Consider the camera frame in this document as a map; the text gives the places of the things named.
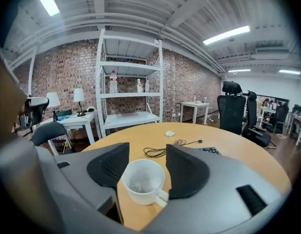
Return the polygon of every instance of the air conditioning unit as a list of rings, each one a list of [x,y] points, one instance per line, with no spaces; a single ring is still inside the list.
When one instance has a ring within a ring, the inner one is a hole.
[[[256,48],[255,60],[285,60],[289,56],[289,49],[285,47]]]

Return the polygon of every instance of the black keyboard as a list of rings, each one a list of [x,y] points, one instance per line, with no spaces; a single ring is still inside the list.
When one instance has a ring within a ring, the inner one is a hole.
[[[199,148],[199,150],[204,152],[209,152],[211,154],[222,155],[215,147],[204,147],[204,148]]]

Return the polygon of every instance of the small bottle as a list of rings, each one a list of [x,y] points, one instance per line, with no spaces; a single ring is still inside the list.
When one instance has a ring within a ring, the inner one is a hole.
[[[113,70],[110,76],[110,94],[117,93],[117,75]]]
[[[149,93],[149,92],[150,92],[150,82],[149,80],[147,80],[145,83],[145,93]]]
[[[137,92],[138,93],[142,93],[143,90],[142,90],[142,84],[141,84],[141,80],[140,79],[137,79]]]

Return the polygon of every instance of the shelving unit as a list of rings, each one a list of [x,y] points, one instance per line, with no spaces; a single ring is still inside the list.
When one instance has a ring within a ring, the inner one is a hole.
[[[156,49],[159,51],[159,67],[129,62],[106,61],[106,58],[124,58],[146,61],[148,56]],[[115,71],[118,77],[147,78],[150,74],[159,71],[160,92],[159,93],[114,93],[105,94],[105,77]],[[133,126],[148,122],[162,122],[163,119],[163,56],[162,42],[148,42],[140,39],[107,36],[105,29],[101,30],[96,55],[95,91],[97,113],[102,136],[106,136],[106,130],[117,127]],[[154,115],[148,106],[147,111],[107,115],[107,98],[125,97],[160,97],[160,115]]]

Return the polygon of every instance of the round wooden table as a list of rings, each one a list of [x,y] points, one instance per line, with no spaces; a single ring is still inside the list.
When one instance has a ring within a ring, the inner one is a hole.
[[[166,131],[174,132],[174,136],[165,136]],[[135,126],[102,138],[83,151],[120,142],[129,142],[129,162],[132,162],[136,159],[147,158],[143,152],[145,147],[164,148],[166,144],[173,144],[178,139],[184,139],[187,143],[202,139],[203,143],[194,143],[187,145],[187,147],[215,147],[222,155],[237,159],[256,171],[282,194],[291,189],[289,178],[284,169],[262,147],[239,135],[204,125],[169,122]],[[163,189],[169,192],[171,180],[166,169],[166,156],[147,159],[156,161],[164,169],[166,179]],[[128,228],[136,231],[143,229],[162,210],[156,204],[148,206],[135,204],[126,193],[122,181],[119,181],[117,190],[124,225]]]

